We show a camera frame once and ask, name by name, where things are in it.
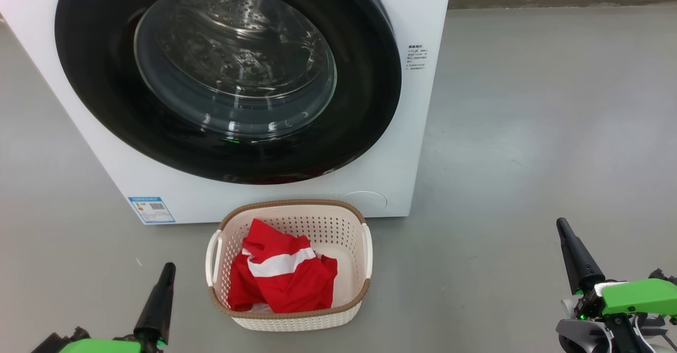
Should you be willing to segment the black round glass washer door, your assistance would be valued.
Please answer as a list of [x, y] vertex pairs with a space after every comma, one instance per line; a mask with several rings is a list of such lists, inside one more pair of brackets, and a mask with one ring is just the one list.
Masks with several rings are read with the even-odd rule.
[[164, 105], [134, 54], [143, 14], [159, 0], [58, 0], [55, 40], [78, 99], [117, 138], [153, 160], [220, 182], [301, 182], [350, 164], [386, 133], [402, 103], [403, 73], [383, 0], [281, 0], [324, 35], [337, 66], [331, 102], [295, 133], [235, 139]]

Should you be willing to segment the red and white garment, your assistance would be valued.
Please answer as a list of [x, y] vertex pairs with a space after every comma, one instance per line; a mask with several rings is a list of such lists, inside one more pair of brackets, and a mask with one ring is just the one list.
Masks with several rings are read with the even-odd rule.
[[267, 305], [273, 313], [330, 308], [338, 261], [315, 252], [306, 236], [252, 220], [230, 270], [227, 304], [237, 312]]

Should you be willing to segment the perforated steel drum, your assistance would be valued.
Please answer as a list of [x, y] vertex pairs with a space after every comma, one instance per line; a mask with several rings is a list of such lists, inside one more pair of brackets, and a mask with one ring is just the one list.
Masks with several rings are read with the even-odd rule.
[[138, 22], [134, 54], [166, 107], [228, 138], [295, 133], [337, 85], [324, 35], [281, 0], [159, 0]]

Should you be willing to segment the round white filter cover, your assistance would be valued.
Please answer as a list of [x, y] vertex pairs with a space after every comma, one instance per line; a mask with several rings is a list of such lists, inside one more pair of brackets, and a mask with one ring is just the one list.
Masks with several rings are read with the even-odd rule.
[[365, 218], [387, 216], [387, 199], [377, 192], [349, 192], [341, 196], [338, 200], [354, 206], [354, 208], [358, 209]]

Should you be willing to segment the small black text sticker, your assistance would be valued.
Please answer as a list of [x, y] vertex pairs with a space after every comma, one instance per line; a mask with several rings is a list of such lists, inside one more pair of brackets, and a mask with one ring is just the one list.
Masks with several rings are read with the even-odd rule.
[[405, 54], [406, 71], [419, 71], [426, 68], [428, 50], [421, 44], [409, 45]]

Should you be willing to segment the cream laundry basket brown rim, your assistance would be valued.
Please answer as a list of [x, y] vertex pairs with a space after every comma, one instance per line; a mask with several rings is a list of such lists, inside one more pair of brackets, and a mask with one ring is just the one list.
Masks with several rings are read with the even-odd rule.
[[[280, 232], [306, 236], [314, 251], [337, 259], [333, 303], [326, 310], [273, 313], [263, 306], [237, 312], [227, 304], [230, 267], [252, 220]], [[205, 256], [205, 278], [215, 306], [240, 326], [254, 331], [301, 332], [340, 327], [360, 309], [373, 267], [371, 232], [362, 213], [336, 200], [283, 200], [247, 204], [228, 214], [212, 235]]]

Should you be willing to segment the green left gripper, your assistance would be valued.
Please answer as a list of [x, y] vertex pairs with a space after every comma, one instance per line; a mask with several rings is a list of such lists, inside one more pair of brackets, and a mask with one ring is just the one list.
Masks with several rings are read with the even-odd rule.
[[166, 263], [143, 308], [133, 334], [94, 339], [77, 327], [70, 336], [50, 334], [31, 353], [164, 353], [169, 343], [176, 265]]

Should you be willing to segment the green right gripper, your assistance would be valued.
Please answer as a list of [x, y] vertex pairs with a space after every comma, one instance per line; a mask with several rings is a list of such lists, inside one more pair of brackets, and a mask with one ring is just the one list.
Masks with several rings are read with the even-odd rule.
[[659, 314], [677, 318], [677, 285], [648, 278], [633, 282], [605, 282], [606, 276], [566, 218], [556, 220], [569, 288], [583, 297], [575, 305], [576, 319], [616, 314]]

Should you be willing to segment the blue energy label sticker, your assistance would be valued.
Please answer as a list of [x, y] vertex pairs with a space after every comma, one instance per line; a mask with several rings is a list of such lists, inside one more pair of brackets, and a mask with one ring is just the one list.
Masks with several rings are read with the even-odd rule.
[[128, 197], [127, 199], [144, 224], [173, 224], [176, 222], [160, 197]]

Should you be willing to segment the white front-load washing machine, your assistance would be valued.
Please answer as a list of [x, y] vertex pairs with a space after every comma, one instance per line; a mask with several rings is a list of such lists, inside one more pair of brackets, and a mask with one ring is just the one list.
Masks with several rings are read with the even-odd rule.
[[[92, 115], [66, 78], [55, 40], [58, 0], [0, 0], [0, 14], [126, 201], [160, 197], [174, 224], [191, 224], [220, 221], [245, 204], [339, 200], [355, 191], [384, 196], [387, 216], [409, 215], [448, 2], [383, 0], [395, 29], [403, 73], [403, 101], [392, 123], [368, 152], [345, 167], [305, 181], [273, 185], [235, 184], [187, 174], [131, 148]], [[406, 71], [408, 46], [417, 44], [428, 50], [426, 68]]]

